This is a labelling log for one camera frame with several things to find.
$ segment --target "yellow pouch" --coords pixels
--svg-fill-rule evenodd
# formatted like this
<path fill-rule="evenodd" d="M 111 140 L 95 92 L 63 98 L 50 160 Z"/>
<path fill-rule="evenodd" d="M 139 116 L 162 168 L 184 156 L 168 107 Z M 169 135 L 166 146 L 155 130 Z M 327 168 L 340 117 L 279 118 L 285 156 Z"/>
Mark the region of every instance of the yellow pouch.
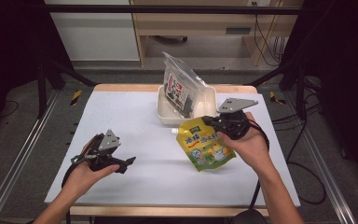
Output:
<path fill-rule="evenodd" d="M 217 137 L 213 127 L 202 118 L 191 119 L 179 126 L 176 140 L 198 171 L 215 169 L 235 158 L 235 152 Z"/>

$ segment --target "white plastic container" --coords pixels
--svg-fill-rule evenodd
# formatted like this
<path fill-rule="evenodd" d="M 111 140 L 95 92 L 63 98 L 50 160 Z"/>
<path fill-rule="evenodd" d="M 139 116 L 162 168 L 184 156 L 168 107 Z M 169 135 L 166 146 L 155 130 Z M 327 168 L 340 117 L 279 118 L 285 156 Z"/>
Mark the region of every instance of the white plastic container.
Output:
<path fill-rule="evenodd" d="M 190 119 L 184 119 L 174 112 L 174 109 L 170 102 L 165 98 L 164 86 L 158 88 L 158 102 L 157 102 L 158 117 L 161 123 L 166 125 L 179 125 Z M 216 116 L 217 102 L 216 102 L 216 90 L 213 87 L 208 86 L 205 89 L 205 93 L 200 97 L 199 102 L 194 107 L 194 118 L 202 116 Z"/>

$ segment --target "person's left hand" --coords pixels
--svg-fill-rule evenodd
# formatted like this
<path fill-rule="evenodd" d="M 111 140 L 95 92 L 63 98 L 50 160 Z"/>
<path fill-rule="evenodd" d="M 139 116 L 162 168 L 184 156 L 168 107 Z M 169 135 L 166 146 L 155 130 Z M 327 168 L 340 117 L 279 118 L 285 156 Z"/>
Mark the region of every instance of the person's left hand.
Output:
<path fill-rule="evenodd" d="M 87 161 L 78 164 L 69 175 L 63 189 L 72 191 L 77 197 L 85 194 L 100 179 L 111 175 L 119 168 L 119 165 L 111 165 L 99 171 L 91 171 Z"/>

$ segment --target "snack package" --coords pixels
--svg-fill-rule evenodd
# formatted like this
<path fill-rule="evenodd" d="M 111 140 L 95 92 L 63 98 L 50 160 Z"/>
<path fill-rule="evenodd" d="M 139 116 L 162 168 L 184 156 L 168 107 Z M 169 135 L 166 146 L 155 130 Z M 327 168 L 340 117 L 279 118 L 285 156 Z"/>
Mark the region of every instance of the snack package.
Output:
<path fill-rule="evenodd" d="M 176 140 L 198 171 L 215 169 L 235 158 L 235 152 L 217 137 L 213 127 L 202 118 L 183 122 Z"/>
<path fill-rule="evenodd" d="M 164 92 L 172 110 L 180 118 L 192 119 L 194 107 L 204 94 L 206 84 L 183 61 L 163 52 Z"/>

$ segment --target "aluminum rail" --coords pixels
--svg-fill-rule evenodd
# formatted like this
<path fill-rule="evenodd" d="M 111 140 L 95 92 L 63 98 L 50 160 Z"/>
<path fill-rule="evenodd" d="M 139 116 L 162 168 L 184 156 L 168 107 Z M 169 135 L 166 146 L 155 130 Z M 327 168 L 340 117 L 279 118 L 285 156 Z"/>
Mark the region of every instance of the aluminum rail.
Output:
<path fill-rule="evenodd" d="M 162 5 L 23 5 L 25 10 L 67 13 L 172 13 L 172 14 L 251 14 L 304 15 L 321 13 L 321 8 L 302 7 L 224 7 Z"/>
<path fill-rule="evenodd" d="M 0 186 L 0 212 L 5 205 L 5 202 L 13 190 L 13 187 L 20 176 L 23 166 L 28 160 L 29 155 L 34 149 L 34 145 L 39 138 L 39 135 L 42 133 L 46 122 L 53 110 L 55 104 L 57 103 L 57 99 L 60 95 L 60 91 L 53 91 L 49 100 L 48 100 L 48 108 L 41 119 L 38 119 L 31 130 L 30 134 L 28 135 L 24 145 L 22 146 L 19 155 L 17 156 L 16 160 L 12 164 L 10 170 L 7 173 L 4 181 Z"/>
<path fill-rule="evenodd" d="M 288 105 L 292 109 L 293 112 L 295 111 L 295 99 L 293 94 L 289 94 L 288 92 L 284 91 L 284 98 L 287 100 Z M 301 120 L 297 119 L 297 123 L 299 127 L 301 126 Z M 319 148 L 316 146 L 315 141 L 310 134 L 310 131 L 307 127 L 304 129 L 304 144 L 307 146 L 307 150 L 309 151 L 310 157 L 315 165 L 315 168 L 324 182 L 326 187 L 327 195 L 330 198 L 330 202 L 333 205 L 339 221 L 342 224 L 355 224 L 356 221 L 354 219 L 353 214 L 351 213 L 351 209 L 348 207 L 347 202 L 345 201 L 344 196 L 342 195 L 341 190 L 339 189 L 336 180 L 334 179 L 333 175 L 330 172 L 330 169 L 327 167 L 324 159 L 320 153 Z"/>

